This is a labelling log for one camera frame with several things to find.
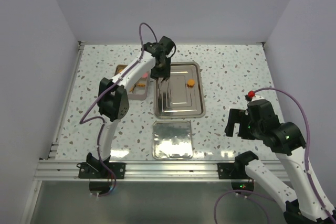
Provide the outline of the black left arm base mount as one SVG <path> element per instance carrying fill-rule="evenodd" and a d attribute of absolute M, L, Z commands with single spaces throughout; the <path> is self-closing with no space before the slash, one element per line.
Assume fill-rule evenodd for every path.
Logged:
<path fill-rule="evenodd" d="M 114 173 L 115 179 L 124 179 L 126 171 L 126 163 L 108 163 L 106 166 Z M 76 165 L 79 168 L 78 177 L 80 179 L 107 179 L 112 178 L 109 171 L 103 166 L 99 165 L 99 169 L 92 168 L 86 162 L 78 163 Z"/>

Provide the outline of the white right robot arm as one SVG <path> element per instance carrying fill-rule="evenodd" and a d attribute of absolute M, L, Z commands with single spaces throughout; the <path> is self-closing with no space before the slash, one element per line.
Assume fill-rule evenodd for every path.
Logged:
<path fill-rule="evenodd" d="M 256 181 L 279 205 L 287 223 L 335 223 L 335 206 L 325 195 L 305 156 L 308 144 L 300 129 L 291 122 L 281 123 L 272 104 L 265 100 L 250 101 L 247 109 L 230 109 L 225 134 L 244 140 L 260 140 L 275 153 L 284 167 L 291 187 L 265 167 L 252 151 L 234 159 L 231 178 Z"/>

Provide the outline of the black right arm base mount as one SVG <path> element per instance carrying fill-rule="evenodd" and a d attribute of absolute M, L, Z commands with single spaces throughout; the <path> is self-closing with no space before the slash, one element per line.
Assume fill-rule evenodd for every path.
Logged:
<path fill-rule="evenodd" d="M 248 179 L 248 176 L 238 171 L 234 163 L 217 163 L 217 173 L 219 179 Z"/>

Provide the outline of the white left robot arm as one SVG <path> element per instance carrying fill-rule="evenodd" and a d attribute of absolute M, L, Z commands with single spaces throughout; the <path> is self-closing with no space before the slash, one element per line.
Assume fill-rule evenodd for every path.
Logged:
<path fill-rule="evenodd" d="M 97 139 L 97 151 L 87 155 L 86 162 L 97 178 L 104 178 L 109 172 L 107 162 L 113 137 L 120 121 L 129 110 L 128 92 L 145 73 L 154 80 L 168 79 L 171 71 L 169 54 L 176 49 L 175 43 L 163 36 L 159 42 L 147 42 L 140 55 L 112 79 L 103 78 L 99 83 L 99 96 L 94 102 L 99 107 L 98 118 L 102 119 L 102 129 Z"/>

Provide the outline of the small square steel lid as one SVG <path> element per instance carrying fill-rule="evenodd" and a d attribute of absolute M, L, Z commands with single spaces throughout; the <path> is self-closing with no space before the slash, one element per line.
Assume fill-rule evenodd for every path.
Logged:
<path fill-rule="evenodd" d="M 156 121 L 153 124 L 152 155 L 157 160 L 191 159 L 191 121 Z"/>

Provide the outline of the orange flower cookie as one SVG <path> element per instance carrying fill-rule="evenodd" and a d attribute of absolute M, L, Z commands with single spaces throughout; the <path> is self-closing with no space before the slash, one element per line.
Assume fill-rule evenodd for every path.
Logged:
<path fill-rule="evenodd" d="M 193 80 L 193 79 L 189 79 L 189 80 L 187 81 L 187 86 L 188 86 L 189 88 L 194 87 L 195 84 L 196 84 L 196 82 L 195 82 L 195 80 Z"/>

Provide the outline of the steel slotted tongs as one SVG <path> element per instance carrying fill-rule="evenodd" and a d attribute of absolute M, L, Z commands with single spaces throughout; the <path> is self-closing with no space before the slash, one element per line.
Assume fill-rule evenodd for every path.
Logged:
<path fill-rule="evenodd" d="M 157 85 L 157 103 L 160 110 L 170 106 L 170 79 L 160 78 Z"/>

